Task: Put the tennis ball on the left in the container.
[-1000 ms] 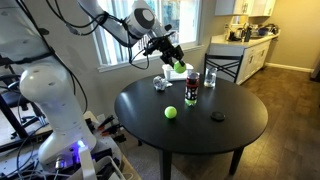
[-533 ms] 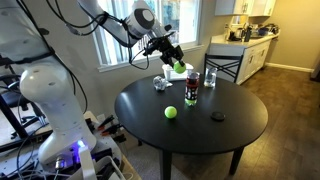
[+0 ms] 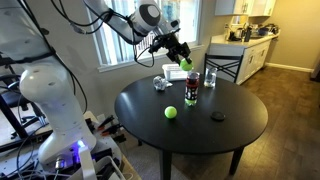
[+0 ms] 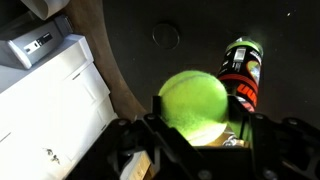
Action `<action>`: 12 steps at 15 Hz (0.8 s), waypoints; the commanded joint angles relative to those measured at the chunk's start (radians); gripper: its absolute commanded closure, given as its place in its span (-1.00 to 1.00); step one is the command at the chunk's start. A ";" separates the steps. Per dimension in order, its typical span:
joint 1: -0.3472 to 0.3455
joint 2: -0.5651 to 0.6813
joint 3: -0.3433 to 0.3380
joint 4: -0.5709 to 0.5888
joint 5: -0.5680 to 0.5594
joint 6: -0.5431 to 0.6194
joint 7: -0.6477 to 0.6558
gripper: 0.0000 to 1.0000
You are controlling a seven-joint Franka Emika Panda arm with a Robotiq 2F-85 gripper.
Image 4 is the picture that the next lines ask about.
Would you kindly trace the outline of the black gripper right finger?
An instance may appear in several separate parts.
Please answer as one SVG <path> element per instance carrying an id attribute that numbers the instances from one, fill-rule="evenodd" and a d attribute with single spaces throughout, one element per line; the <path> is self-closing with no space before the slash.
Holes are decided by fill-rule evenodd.
<path id="1" fill-rule="evenodd" d="M 250 113 L 235 96 L 228 97 L 228 124 L 236 137 L 248 140 L 250 137 Z"/>

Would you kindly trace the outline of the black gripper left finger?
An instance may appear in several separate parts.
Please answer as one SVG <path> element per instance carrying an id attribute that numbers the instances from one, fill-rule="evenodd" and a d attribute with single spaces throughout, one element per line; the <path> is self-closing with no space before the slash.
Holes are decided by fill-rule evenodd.
<path id="1" fill-rule="evenodd" d="M 160 96 L 152 97 L 152 113 L 159 117 L 162 116 L 162 98 Z"/>

